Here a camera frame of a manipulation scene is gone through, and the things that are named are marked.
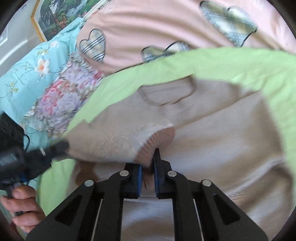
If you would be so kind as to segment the left hand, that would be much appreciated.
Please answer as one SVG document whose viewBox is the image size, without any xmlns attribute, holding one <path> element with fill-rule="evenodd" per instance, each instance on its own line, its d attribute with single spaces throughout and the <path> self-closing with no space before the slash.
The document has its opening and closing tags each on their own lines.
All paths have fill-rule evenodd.
<svg viewBox="0 0 296 241">
<path fill-rule="evenodd" d="M 11 214 L 23 212 L 22 215 L 13 218 L 13 223 L 25 233 L 29 233 L 46 218 L 36 201 L 36 190 L 31 186 L 22 185 L 16 187 L 12 195 L 12 198 L 1 196 L 1 203 Z"/>
</svg>

